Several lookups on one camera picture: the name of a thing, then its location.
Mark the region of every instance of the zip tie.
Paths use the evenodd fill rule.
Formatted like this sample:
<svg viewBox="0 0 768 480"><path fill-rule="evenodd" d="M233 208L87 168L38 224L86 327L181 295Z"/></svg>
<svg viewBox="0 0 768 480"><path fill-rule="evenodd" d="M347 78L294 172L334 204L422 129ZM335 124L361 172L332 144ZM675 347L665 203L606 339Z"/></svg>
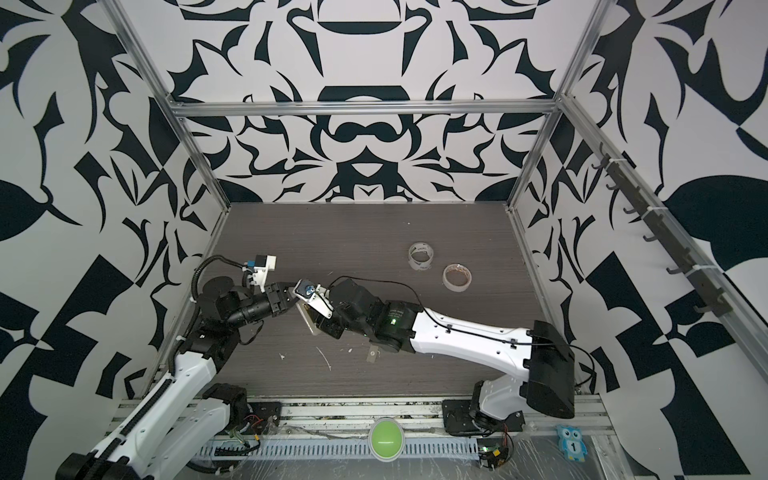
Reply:
<svg viewBox="0 0 768 480"><path fill-rule="evenodd" d="M689 275L691 275L693 272L697 272L699 270L718 270L720 271L720 268L717 265L694 265L688 270L688 272L685 274L685 277L688 278Z"/></svg>
<svg viewBox="0 0 768 480"><path fill-rule="evenodd" d="M640 220L645 220L645 216L654 210L669 210L669 209L666 207L648 207L645 210L645 213L640 216Z"/></svg>

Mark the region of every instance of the black and white patterned wall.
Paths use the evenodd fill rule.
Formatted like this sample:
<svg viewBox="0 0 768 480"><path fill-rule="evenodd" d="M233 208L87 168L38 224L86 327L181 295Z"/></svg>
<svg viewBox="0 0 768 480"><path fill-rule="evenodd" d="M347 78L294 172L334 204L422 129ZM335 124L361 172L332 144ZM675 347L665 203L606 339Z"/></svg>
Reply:
<svg viewBox="0 0 768 480"><path fill-rule="evenodd" d="M94 0L0 7L3 478L137 395L220 214Z"/></svg>
<svg viewBox="0 0 768 480"><path fill-rule="evenodd" d="M131 0L178 101L552 98L594 0ZM198 118L232 201L506 200L541 115Z"/></svg>
<svg viewBox="0 0 768 480"><path fill-rule="evenodd" d="M461 201L506 200L543 119L325 115L189 125L231 201Z"/></svg>
<svg viewBox="0 0 768 480"><path fill-rule="evenodd" d="M765 317L765 2L620 0L575 96ZM638 473L764 476L768 385L563 120L518 212ZM590 362L577 353L583 375Z"/></svg>
<svg viewBox="0 0 768 480"><path fill-rule="evenodd" d="M594 0L123 3L177 100L315 101L551 98Z"/></svg>

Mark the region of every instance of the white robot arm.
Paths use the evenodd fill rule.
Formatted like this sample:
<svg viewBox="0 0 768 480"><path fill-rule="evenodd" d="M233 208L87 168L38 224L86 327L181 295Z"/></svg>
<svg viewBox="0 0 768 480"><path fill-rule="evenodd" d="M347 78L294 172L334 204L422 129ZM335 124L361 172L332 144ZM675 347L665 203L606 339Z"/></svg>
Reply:
<svg viewBox="0 0 768 480"><path fill-rule="evenodd" d="M197 292L203 269L220 260L243 270L235 286L228 276L209 280ZM138 407L88 454L73 453L56 471L56 480L167 480L185 466L203 473L215 468L189 463L218 432L239 429L248 414L246 390L217 383L206 390L192 415L173 428L192 399L209 384L238 344L239 328L282 315L296 304L292 283L266 285L274 257L258 256L240 264L221 256L204 260L192 277L196 303L187 331L168 358L168 372ZM245 445L240 454L255 448Z"/></svg>
<svg viewBox="0 0 768 480"><path fill-rule="evenodd" d="M335 338L350 330L390 352L439 353L505 373L475 385L468 412L474 433L503 429L525 404L558 418L574 416L574 354L548 323L509 329L467 322L425 308L421 300L383 302L349 277L328 289L301 280L294 292L305 321Z"/></svg>

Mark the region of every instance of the masking tape roll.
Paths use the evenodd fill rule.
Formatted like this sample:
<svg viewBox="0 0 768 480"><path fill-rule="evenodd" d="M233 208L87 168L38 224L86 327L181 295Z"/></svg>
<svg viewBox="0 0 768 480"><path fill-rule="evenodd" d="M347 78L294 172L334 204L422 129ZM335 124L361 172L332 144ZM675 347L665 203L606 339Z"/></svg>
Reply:
<svg viewBox="0 0 768 480"><path fill-rule="evenodd" d="M464 277L465 282L454 280L456 283L453 283L451 280L448 280L449 273L454 273L454 275L451 275L451 277L454 279ZM472 272L470 272L469 268L466 266L459 265L458 263L452 263L442 271L442 284L445 285L445 288L448 290L454 292L463 292L469 288L470 283L472 283Z"/></svg>
<svg viewBox="0 0 768 480"><path fill-rule="evenodd" d="M434 257L435 251L424 242L416 242L408 249L408 265L414 270L427 270Z"/></svg>

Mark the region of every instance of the metal hook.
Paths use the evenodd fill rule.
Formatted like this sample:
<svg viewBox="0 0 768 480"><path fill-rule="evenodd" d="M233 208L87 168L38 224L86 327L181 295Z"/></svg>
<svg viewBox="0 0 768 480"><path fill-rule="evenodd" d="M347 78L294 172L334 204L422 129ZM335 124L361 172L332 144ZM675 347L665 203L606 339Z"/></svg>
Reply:
<svg viewBox="0 0 768 480"><path fill-rule="evenodd" d="M606 165L608 165L610 161L611 161L611 158L608 155L603 154L603 159L600 160L600 163L597 165L592 165L592 168L594 168L595 170L600 170L601 168L604 168Z"/></svg>

